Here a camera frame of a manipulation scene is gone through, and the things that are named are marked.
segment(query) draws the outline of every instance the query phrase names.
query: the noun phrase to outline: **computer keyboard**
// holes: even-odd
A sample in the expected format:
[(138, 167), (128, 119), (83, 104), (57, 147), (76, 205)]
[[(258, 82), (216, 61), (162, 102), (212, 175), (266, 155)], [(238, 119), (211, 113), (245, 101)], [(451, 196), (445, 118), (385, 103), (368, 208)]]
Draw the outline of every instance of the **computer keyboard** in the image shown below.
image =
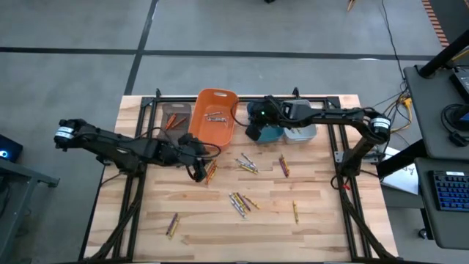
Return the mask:
[(469, 212), (469, 172), (431, 171), (438, 210)]

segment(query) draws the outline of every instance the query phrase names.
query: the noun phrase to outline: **concrete floor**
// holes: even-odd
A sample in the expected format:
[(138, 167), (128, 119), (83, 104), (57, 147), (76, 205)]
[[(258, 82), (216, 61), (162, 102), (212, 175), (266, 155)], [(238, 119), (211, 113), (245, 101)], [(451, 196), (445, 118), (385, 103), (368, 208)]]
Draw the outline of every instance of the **concrete floor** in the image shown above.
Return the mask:
[[(151, 0), (3, 0), (0, 47), (129, 48), (139, 44)], [(440, 45), (420, 0), (385, 1), (401, 55), (433, 55)], [(393, 54), (380, 2), (347, 0), (160, 0), (146, 49)], [(0, 133), (24, 145), (21, 163), (60, 177), (39, 188), (13, 259), (33, 263), (78, 257), (103, 167), (84, 150), (53, 148), (61, 118), (114, 127), (133, 56), (0, 53)], [(415, 63), (404, 61), (403, 66)], [(358, 94), (362, 106), (399, 91), (396, 61), (354, 59), (144, 56), (134, 95), (195, 95), (206, 87), (238, 94)], [(378, 106), (383, 110), (385, 105)], [(398, 119), (396, 125), (403, 124)], [(420, 139), (414, 122), (403, 137)], [(390, 146), (405, 147), (399, 137)], [(416, 237), (417, 210), (389, 209), (399, 255), (406, 260), (466, 263), (469, 252), (439, 249)]]

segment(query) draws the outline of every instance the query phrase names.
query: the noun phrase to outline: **wooden tabletop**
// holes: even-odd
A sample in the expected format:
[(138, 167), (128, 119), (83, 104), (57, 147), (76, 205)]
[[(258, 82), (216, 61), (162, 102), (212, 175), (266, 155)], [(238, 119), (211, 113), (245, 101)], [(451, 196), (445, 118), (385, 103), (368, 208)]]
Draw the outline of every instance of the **wooden tabletop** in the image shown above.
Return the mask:
[[(342, 107), (360, 106), (357, 95), (337, 96)], [(122, 98), (117, 133), (134, 136), (140, 102), (141, 96)], [(159, 126), (163, 116), (161, 104), (158, 104), (155, 126)], [(245, 120), (246, 116), (245, 105), (240, 104), (237, 118)], [(346, 130), (353, 147), (361, 136), (354, 128)], [(340, 136), (336, 138), (341, 145)], [(241, 153), (254, 161), (259, 174), (237, 166), (234, 159), (242, 158)], [(289, 164), (288, 178), (278, 162), (281, 154)], [(350, 260), (339, 193), (329, 183), (335, 170), (326, 125), (317, 125), (317, 135), (309, 143), (294, 145), (285, 144), (283, 139), (257, 145), (244, 134), (244, 128), (235, 125), (230, 147), (217, 162), (219, 168), (209, 185), (205, 181), (195, 183), (185, 169), (149, 165), (134, 261)], [(368, 164), (362, 168), (375, 172)], [(116, 173), (115, 167), (106, 168), (103, 180)], [(378, 179), (362, 173), (357, 181), (366, 223), (384, 247), (397, 255)], [(85, 257), (93, 255), (117, 225), (124, 186), (125, 176), (121, 176), (101, 188)], [(228, 198), (234, 191), (252, 198), (261, 209), (253, 209), (243, 219)], [(298, 224), (293, 200), (298, 204)], [(165, 233), (174, 213), (179, 213), (181, 220), (169, 240)], [(354, 233), (362, 255), (356, 226)], [(125, 238), (122, 254), (126, 245)]]

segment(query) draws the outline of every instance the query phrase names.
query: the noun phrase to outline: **orange tray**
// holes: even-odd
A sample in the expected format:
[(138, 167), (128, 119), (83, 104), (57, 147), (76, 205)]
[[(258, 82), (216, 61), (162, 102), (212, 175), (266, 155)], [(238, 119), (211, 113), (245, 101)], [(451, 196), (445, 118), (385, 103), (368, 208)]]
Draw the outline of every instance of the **orange tray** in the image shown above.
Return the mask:
[[(199, 93), (196, 101), (196, 108), (193, 111), (189, 133), (198, 137), (206, 143), (212, 143), (225, 150), (232, 140), (235, 121), (231, 114), (231, 108), (238, 101), (237, 95), (224, 89), (204, 89)], [(208, 121), (205, 114), (223, 112), (223, 114), (211, 117), (226, 118), (226, 122)]]

